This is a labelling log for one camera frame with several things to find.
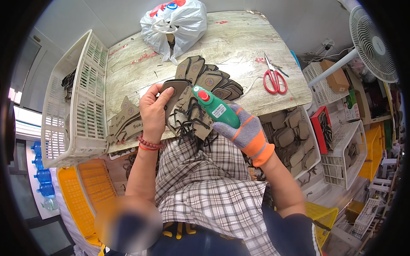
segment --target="white fan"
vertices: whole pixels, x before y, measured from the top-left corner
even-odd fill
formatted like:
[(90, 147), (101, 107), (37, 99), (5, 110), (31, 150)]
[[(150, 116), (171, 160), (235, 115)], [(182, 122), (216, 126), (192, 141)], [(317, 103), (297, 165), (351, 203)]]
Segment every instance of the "white fan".
[(307, 85), (312, 87), (328, 77), (351, 59), (359, 55), (366, 67), (378, 79), (394, 83), (398, 80), (396, 67), (379, 31), (361, 6), (356, 6), (350, 13), (350, 34), (355, 48)]

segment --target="gloved hand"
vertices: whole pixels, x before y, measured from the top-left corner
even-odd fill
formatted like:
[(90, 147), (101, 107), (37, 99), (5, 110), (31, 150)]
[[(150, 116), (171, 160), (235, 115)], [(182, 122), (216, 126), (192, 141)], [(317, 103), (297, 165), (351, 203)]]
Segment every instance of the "gloved hand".
[(215, 122), (212, 127), (252, 158), (254, 166), (261, 166), (271, 157), (275, 145), (266, 142), (258, 117), (251, 116), (240, 105), (229, 107), (239, 117), (241, 126), (235, 129), (225, 123)]

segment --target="fan stand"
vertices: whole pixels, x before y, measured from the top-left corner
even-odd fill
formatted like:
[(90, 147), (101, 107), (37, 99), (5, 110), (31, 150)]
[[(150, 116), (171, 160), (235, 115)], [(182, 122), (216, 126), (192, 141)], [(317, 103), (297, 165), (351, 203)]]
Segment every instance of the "fan stand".
[(356, 50), (356, 48), (354, 48), (351, 52), (349, 52), (348, 54), (346, 54), (346, 56), (344, 56), (343, 58), (341, 58), (338, 62), (336, 62), (335, 64), (333, 64), (333, 66), (331, 66), (330, 68), (328, 68), (327, 70), (325, 70), (323, 73), (321, 73), (318, 77), (316, 77), (315, 79), (313, 79), (312, 81), (310, 81), (307, 86), (309, 88), (311, 88), (313, 85), (317, 84), (320, 80), (327, 78), (328, 76), (330, 76), (333, 72), (335, 72), (336, 70), (338, 70), (339, 68), (341, 68), (344, 64), (348, 63), (351, 59), (353, 59), (354, 57), (358, 56), (358, 51)]

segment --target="power outlet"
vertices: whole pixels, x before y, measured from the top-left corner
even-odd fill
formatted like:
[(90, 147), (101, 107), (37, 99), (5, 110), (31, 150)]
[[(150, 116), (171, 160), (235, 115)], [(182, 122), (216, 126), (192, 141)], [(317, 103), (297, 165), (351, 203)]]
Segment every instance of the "power outlet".
[(326, 46), (326, 45), (332, 45), (333, 47), (335, 46), (335, 42), (332, 39), (327, 39), (325, 41), (322, 42), (322, 45)]

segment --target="red string bracelet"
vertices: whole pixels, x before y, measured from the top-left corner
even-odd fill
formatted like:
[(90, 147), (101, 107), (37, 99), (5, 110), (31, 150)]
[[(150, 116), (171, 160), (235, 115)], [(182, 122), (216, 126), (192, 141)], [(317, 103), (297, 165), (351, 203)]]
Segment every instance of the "red string bracelet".
[(155, 148), (156, 150), (165, 147), (165, 145), (162, 144), (161, 142), (159, 144), (148, 143), (142, 138), (142, 136), (143, 136), (143, 133), (141, 133), (141, 135), (138, 137), (138, 140), (139, 140), (139, 143), (143, 144), (144, 146), (152, 147), (152, 148)]
[(151, 148), (146, 148), (146, 147), (143, 147), (142, 145), (141, 145), (141, 143), (139, 144), (139, 148), (141, 148), (141, 149), (144, 149), (144, 150), (149, 150), (149, 151), (157, 151), (157, 150), (159, 150), (159, 148), (156, 148), (156, 149), (151, 149)]

